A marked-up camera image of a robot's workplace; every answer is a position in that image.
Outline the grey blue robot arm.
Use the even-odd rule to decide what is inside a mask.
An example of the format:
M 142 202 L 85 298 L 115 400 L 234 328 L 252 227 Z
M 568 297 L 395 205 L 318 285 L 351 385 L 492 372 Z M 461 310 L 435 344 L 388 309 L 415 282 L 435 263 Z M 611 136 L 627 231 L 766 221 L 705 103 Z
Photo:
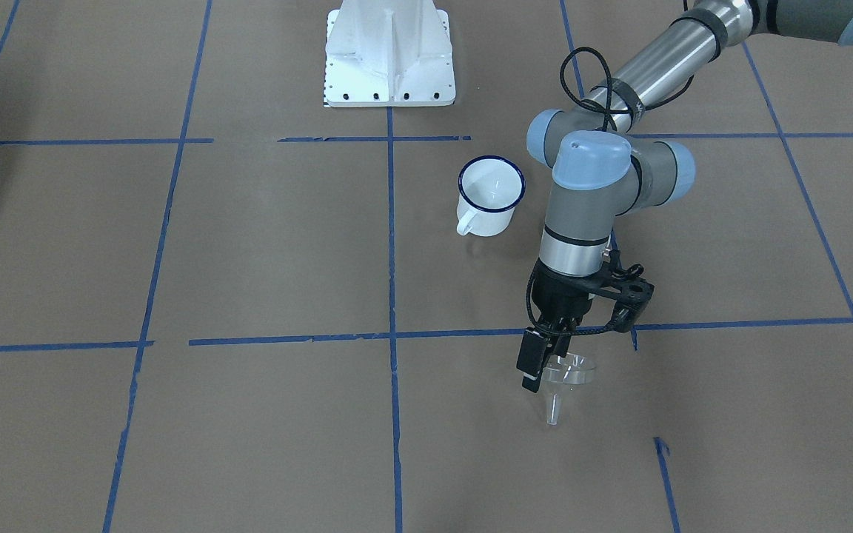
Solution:
M 552 172 L 541 250 L 526 287 L 531 327 L 517 368 L 537 392 L 549 362 L 585 336 L 596 298 L 614 303 L 592 333 L 628 332 L 652 298 L 642 267 L 628 269 L 609 241 L 616 217 L 663 206 L 696 179 L 690 151 L 673 141 L 641 141 L 629 131 L 673 100 L 704 65 L 755 34 L 853 45 L 853 1 L 696 1 L 657 39 L 605 78 L 569 111 L 537 115 L 526 135 L 532 158 Z

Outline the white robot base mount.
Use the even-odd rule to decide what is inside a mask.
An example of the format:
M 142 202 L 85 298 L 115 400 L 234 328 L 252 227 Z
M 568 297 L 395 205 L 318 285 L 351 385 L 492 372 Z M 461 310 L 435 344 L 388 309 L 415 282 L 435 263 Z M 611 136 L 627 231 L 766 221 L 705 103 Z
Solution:
M 327 14 L 325 53 L 325 106 L 456 101 L 450 20 L 433 1 L 343 1 Z

